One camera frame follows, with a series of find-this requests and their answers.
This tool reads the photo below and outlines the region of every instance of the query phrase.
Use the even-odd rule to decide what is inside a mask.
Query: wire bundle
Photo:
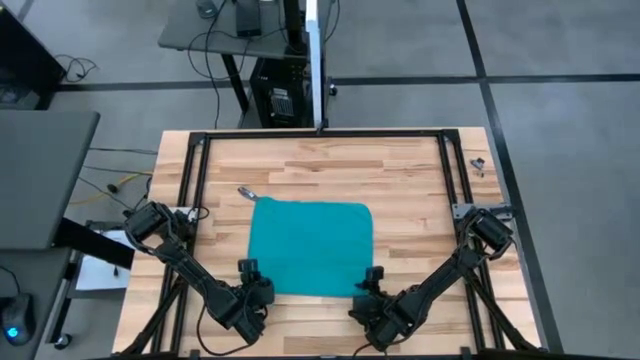
[[[87,59],[87,58],[83,58],[83,57],[74,57],[71,55],[67,55],[67,54],[59,54],[54,56],[54,58],[68,58],[69,60],[69,64],[67,64],[67,67],[65,68],[65,74],[64,74],[64,79],[68,82],[68,83],[77,83],[82,81],[84,78],[86,78],[89,73],[91,72],[91,70],[94,69],[100,69],[98,67],[98,65],[91,59]],[[75,77],[70,76],[71,73],[71,69],[75,66],[79,67],[79,71],[75,73]]]

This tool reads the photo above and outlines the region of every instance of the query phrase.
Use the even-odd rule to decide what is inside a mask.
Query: cable
[[[362,346],[360,346],[359,348],[356,349],[356,351],[353,352],[353,355],[351,355],[351,360],[355,360],[356,356],[358,355],[358,353],[366,348],[368,348],[369,346],[371,346],[373,344],[371,343],[366,343]]]
[[[122,179],[120,179],[120,180],[115,184],[115,186],[116,186],[116,187],[122,186],[122,185],[124,185],[124,184],[128,183],[129,181],[131,181],[131,180],[133,180],[133,179],[135,179],[135,178],[139,177],[139,176],[142,176],[142,175],[135,174],[135,175],[125,176],[125,177],[123,177]],[[98,201],[98,200],[102,199],[102,198],[103,198],[103,197],[105,197],[105,196],[106,196],[105,194],[103,194],[103,193],[99,193],[99,194],[96,194],[96,195],[91,196],[91,197],[89,197],[89,198],[86,198],[86,199],[84,199],[84,200],[70,201],[70,202],[69,202],[69,205],[84,205],[84,204],[89,204],[89,203],[92,203],[92,202]]]
[[[145,199],[148,199],[148,198],[149,198],[149,192],[151,191],[151,179],[152,179],[151,177],[149,177],[149,178],[147,179],[147,184],[145,185],[145,187],[147,188],[147,191],[144,193],[144,195],[142,195],[142,196],[140,197],[140,200],[138,200],[138,202],[136,203],[136,205],[133,207],[133,211],[134,211],[134,212],[138,210],[138,207],[140,206],[140,204],[142,204],[142,202],[143,202]]]
[[[231,355],[234,354],[238,351],[242,351],[244,349],[247,349],[249,347],[251,347],[253,344],[246,344],[246,345],[242,345],[240,347],[237,347],[235,349],[229,350],[229,351],[225,351],[223,353],[217,353],[215,351],[212,351],[211,349],[209,349],[204,342],[202,341],[202,334],[200,334],[200,324],[202,323],[202,315],[204,315],[204,309],[205,309],[205,305],[202,304],[202,310],[200,310],[200,316],[198,316],[198,322],[196,324],[196,337],[198,338],[198,342],[200,343],[200,347],[202,349],[204,349],[204,351],[206,351],[209,355],[213,355],[213,356],[227,356],[227,355]]]
[[[189,210],[189,212],[187,212],[187,218],[189,218],[189,216],[191,215],[192,212],[194,212],[197,208],[191,208],[191,210]],[[209,209],[206,206],[200,206],[200,209],[202,210],[207,210],[207,214],[206,215],[199,215],[198,214],[198,221],[200,220],[204,220],[206,218],[209,217],[209,214],[211,214],[211,211],[209,211]]]
[[[95,185],[94,183],[86,180],[85,178],[83,178],[82,176],[78,176],[78,180],[84,182],[85,184],[91,186],[92,188],[98,190],[99,192],[103,193],[104,195],[110,197],[113,201],[117,202],[118,204],[124,206],[125,208],[127,208],[127,210],[133,210],[129,205],[123,203],[122,201],[120,201],[119,199],[117,199],[115,196],[109,194],[108,192],[100,189],[100,187],[98,187],[98,185]]]
[[[215,78],[213,77],[213,73],[211,72],[211,66],[209,65],[209,57],[207,56],[207,53],[209,51],[209,36],[212,34],[211,30],[213,28],[213,25],[214,25],[214,23],[212,23],[211,27],[209,27],[209,31],[207,32],[207,36],[205,38],[205,45],[204,45],[205,46],[205,49],[204,49],[205,53],[204,54],[205,54],[205,64],[207,65],[207,73],[209,74],[209,79],[211,80],[211,85],[213,86],[214,90],[216,91],[216,97],[217,97],[217,102],[218,102],[217,103],[218,106],[216,107],[216,119],[215,119],[215,121],[213,123],[213,129],[216,130],[218,128],[218,119],[220,119],[220,93],[218,92],[218,87],[216,86],[216,82],[214,81]],[[280,31],[280,29],[277,29],[277,30],[271,31],[269,33],[266,33],[266,34],[264,34],[262,36],[259,36],[256,39],[248,39],[247,40],[247,44],[244,47],[244,52],[243,52],[243,55],[242,55],[242,57],[243,57],[242,63],[244,64],[244,57],[247,54],[247,49],[249,49],[249,44],[252,41],[264,39],[265,37],[273,35],[273,34],[279,32],[279,31]],[[232,36],[233,37],[233,35],[227,34],[224,31],[218,31],[218,32],[226,34],[227,36]],[[237,74],[229,75],[229,78],[231,78],[233,76],[240,76],[240,70],[238,70]]]
[[[230,38],[233,38],[233,39],[245,39],[245,38],[241,38],[241,37],[238,37],[238,36],[233,36],[233,35],[225,32],[225,31],[221,31],[221,30],[214,30],[214,31],[211,32],[211,34],[215,34],[215,33],[223,34],[223,35],[226,35],[226,36],[228,36]],[[191,68],[193,69],[193,71],[195,71],[198,75],[202,76],[203,78],[210,79],[209,75],[201,72],[200,70],[198,70],[198,68],[196,68],[196,65],[193,63],[193,58],[191,57],[191,48],[193,47],[193,43],[198,38],[200,38],[201,36],[205,36],[205,35],[207,35],[206,32],[205,33],[200,33],[200,34],[196,35],[191,40],[191,42],[189,43],[189,47],[187,47],[187,58],[189,58],[189,63],[191,64]],[[217,80],[217,81],[229,80],[233,76],[240,75],[240,72],[242,71],[242,68],[244,67],[244,60],[245,60],[246,55],[247,55],[247,49],[249,47],[249,43],[252,41],[251,39],[246,39],[246,40],[247,40],[247,44],[245,45],[244,51],[242,53],[242,60],[240,61],[240,68],[238,69],[238,72],[235,73],[235,74],[229,75],[229,76],[222,77],[222,78],[213,78],[213,80]]]
[[[145,150],[145,149],[118,149],[118,148],[90,147],[89,150],[91,150],[91,151],[108,151],[108,152],[128,152],[128,153],[142,154],[142,155],[158,155],[157,151]]]
[[[220,17],[220,13],[222,9],[227,4],[227,0],[222,2],[222,6],[218,9],[216,13],[216,17],[211,22],[209,26],[209,30],[207,30],[207,36],[204,38],[204,63],[207,66],[207,74],[209,74],[209,79],[211,80],[211,86],[213,86],[213,90],[216,91],[216,119],[213,121],[213,129],[218,129],[218,119],[220,118],[220,92],[218,92],[218,87],[216,86],[216,82],[213,79],[213,73],[211,72],[211,65],[209,64],[209,36],[211,36],[211,31],[213,31],[213,27],[218,22],[218,18]]]
[[[0,265],[0,270],[6,271],[9,275],[13,277],[13,282],[16,284],[16,291],[18,292],[16,296],[20,295],[22,291],[20,290],[20,283],[18,282],[18,277],[16,276],[16,274],[2,265]]]
[[[118,174],[136,174],[136,175],[146,175],[146,176],[153,175],[151,171],[109,169],[109,168],[103,168],[103,167],[97,167],[97,166],[91,166],[91,165],[82,165],[82,167],[86,169],[96,170],[96,171],[106,171],[106,172],[113,172]]]
[[[98,65],[91,59],[87,59],[87,58],[83,58],[83,57],[75,57],[75,56],[71,56],[71,55],[67,55],[67,54],[59,54],[59,55],[54,56],[54,58],[56,58],[56,59],[60,58],[60,57],[71,59],[69,61],[69,64],[67,65],[67,67],[65,69],[65,74],[64,74],[64,79],[69,83],[80,82],[84,78],[86,78],[87,75],[89,75],[91,70],[100,69],[98,67]],[[83,61],[89,63],[91,66],[88,69],[85,68],[84,64],[82,63]],[[72,78],[69,77],[69,74],[71,73],[71,68],[73,67],[73,64],[78,64],[78,66],[80,66],[80,68],[82,69],[82,72],[76,73],[76,78],[75,79],[72,79]]]
[[[333,33],[336,31],[336,28],[338,27],[338,21],[340,21],[340,0],[336,0],[336,2],[338,3],[338,12],[336,15],[336,22],[333,23],[333,29],[331,29],[331,32],[329,33],[329,36],[327,36],[324,39],[324,43],[326,44],[329,39],[331,39],[331,37],[333,36]]]
[[[233,38],[233,39],[244,39],[242,37],[238,37],[238,36],[229,34],[229,33],[225,32],[225,31],[213,30],[213,27],[215,26],[216,22],[218,21],[218,17],[220,15],[220,13],[222,12],[222,9],[226,5],[226,3],[227,3],[227,0],[224,0],[222,5],[220,6],[220,9],[218,10],[218,13],[216,14],[216,16],[214,17],[213,21],[211,22],[211,25],[209,26],[209,29],[207,30],[207,32],[206,33],[200,33],[200,34],[196,35],[193,39],[191,39],[191,42],[189,43],[189,46],[187,47],[187,58],[189,59],[189,64],[191,64],[191,68],[198,75],[209,79],[211,81],[211,86],[213,87],[213,90],[216,92],[216,117],[215,117],[215,120],[214,120],[214,123],[213,123],[213,129],[214,130],[218,129],[218,120],[220,119],[220,92],[218,91],[218,86],[215,83],[216,80],[217,81],[228,80],[228,79],[230,79],[230,78],[232,78],[234,76],[240,76],[240,72],[242,71],[242,68],[244,67],[244,62],[245,62],[245,58],[246,58],[246,55],[247,55],[247,51],[249,49],[249,44],[252,41],[260,40],[260,39],[263,39],[263,38],[265,38],[267,36],[275,34],[276,32],[281,32],[282,31],[282,29],[277,29],[277,30],[271,31],[271,32],[269,32],[267,34],[264,34],[262,36],[259,36],[259,37],[255,38],[255,39],[248,38],[247,39],[247,43],[246,43],[246,45],[244,47],[244,51],[242,52],[242,61],[240,63],[240,68],[238,69],[238,72],[235,73],[235,74],[230,74],[227,77],[215,78],[215,77],[213,77],[213,72],[211,71],[211,64],[209,63],[209,56],[208,56],[208,54],[209,54],[209,39],[210,39],[211,34],[219,33],[219,34],[223,34],[223,35],[228,36],[228,37]],[[200,38],[201,36],[205,36],[205,40],[204,40],[205,41],[205,43],[204,43],[204,60],[205,60],[206,68],[207,68],[207,73],[206,74],[202,73],[200,70],[198,70],[198,68],[196,68],[195,64],[193,63],[193,58],[191,57],[191,48],[193,47],[193,44],[195,43],[195,41],[198,38]]]

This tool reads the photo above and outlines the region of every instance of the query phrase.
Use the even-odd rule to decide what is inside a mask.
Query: butcher block tabletop
[[[484,128],[458,128],[474,201],[500,203],[503,197]],[[175,206],[189,139],[188,131],[163,134],[149,198]],[[196,150],[200,158],[202,147]],[[453,147],[449,158],[455,168]],[[483,176],[469,164],[485,160]],[[194,161],[189,201],[193,199],[198,160]],[[453,171],[458,197],[462,189]],[[385,268],[381,287],[396,294],[422,282],[456,246],[438,143],[433,137],[339,137],[214,139],[207,166],[203,206],[210,215],[199,222],[195,258],[216,278],[239,284],[237,261],[247,257],[254,203],[240,196],[246,186],[278,200],[336,201],[365,204],[373,216],[374,265]],[[524,276],[515,247],[489,264],[498,304],[525,338],[540,344]],[[113,351],[128,346],[158,305],[164,265],[137,252]],[[478,300],[487,345],[489,319]],[[189,290],[180,355],[200,349],[196,322],[202,299]],[[364,330],[347,312],[350,298],[277,295],[269,306],[260,340],[234,356],[351,355],[366,344]],[[173,314],[167,316],[162,348],[169,348]],[[205,345],[224,352],[244,345],[235,330],[223,329],[205,315]],[[429,317],[389,355],[459,354],[474,349],[462,280],[439,297]],[[371,347],[360,354],[376,354]]]

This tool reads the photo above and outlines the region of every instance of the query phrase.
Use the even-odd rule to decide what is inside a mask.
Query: metal bracket
[[[178,207],[169,207],[169,211],[176,212],[180,211],[181,213],[188,215],[189,220],[193,221],[200,217],[200,209],[193,208],[191,206],[178,206]]]
[[[207,137],[205,132],[192,132],[189,134],[189,146],[199,144],[204,138]]]
[[[455,220],[462,219],[472,207],[485,209],[502,221],[510,221],[513,219],[513,208],[511,204],[453,204],[451,205],[453,218]]]

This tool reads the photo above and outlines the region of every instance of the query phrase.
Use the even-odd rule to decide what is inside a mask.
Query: towel
[[[277,294],[351,297],[373,264],[373,220],[363,204],[256,201],[249,258]]]

